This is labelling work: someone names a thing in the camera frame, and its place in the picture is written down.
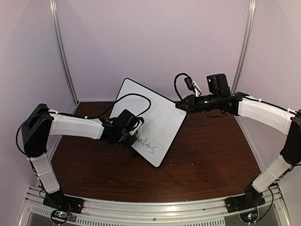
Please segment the white whiteboard with writing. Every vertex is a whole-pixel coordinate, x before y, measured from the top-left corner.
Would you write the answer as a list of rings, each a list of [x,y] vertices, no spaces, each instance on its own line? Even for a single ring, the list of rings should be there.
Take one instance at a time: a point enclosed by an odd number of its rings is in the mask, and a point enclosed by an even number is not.
[[[175,103],[146,86],[130,79],[124,79],[117,98],[131,94],[116,103],[110,117],[117,117],[127,109],[134,115],[141,115],[144,124],[138,129],[137,141],[132,148],[152,166],[159,167],[182,127],[187,113],[177,109]]]

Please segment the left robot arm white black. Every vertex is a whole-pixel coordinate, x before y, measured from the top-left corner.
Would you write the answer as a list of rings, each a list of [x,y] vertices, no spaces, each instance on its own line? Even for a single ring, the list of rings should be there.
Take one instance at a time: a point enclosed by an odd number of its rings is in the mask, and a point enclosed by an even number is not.
[[[101,116],[76,116],[49,109],[39,104],[18,129],[22,133],[23,153],[32,163],[49,201],[57,209],[67,206],[68,200],[60,191],[47,155],[49,136],[86,137],[105,141],[108,145],[122,144],[131,147],[137,140],[138,129],[144,119],[127,109],[110,119]]]

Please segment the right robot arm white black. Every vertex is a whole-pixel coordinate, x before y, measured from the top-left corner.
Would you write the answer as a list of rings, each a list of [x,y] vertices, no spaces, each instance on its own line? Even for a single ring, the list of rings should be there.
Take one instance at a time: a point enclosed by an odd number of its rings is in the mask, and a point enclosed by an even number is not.
[[[279,181],[301,164],[301,112],[283,108],[243,92],[231,91],[225,74],[206,77],[209,94],[203,95],[199,85],[188,74],[174,79],[179,97],[176,108],[188,113],[219,110],[221,117],[236,116],[247,141],[258,160],[265,164],[261,173],[246,187],[241,204],[250,208],[259,193]]]

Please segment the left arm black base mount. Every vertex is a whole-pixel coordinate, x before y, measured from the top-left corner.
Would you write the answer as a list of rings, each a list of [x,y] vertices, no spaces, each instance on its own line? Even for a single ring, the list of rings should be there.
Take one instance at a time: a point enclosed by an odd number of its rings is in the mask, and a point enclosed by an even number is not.
[[[83,199],[65,195],[62,190],[51,194],[46,193],[43,200],[45,206],[78,214],[82,211],[83,203]]]

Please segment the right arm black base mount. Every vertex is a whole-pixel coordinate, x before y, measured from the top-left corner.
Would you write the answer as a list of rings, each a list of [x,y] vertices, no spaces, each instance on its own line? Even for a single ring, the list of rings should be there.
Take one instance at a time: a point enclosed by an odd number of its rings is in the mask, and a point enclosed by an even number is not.
[[[248,210],[264,204],[265,199],[262,193],[254,194],[247,192],[243,195],[228,197],[225,199],[225,205],[228,213]]]

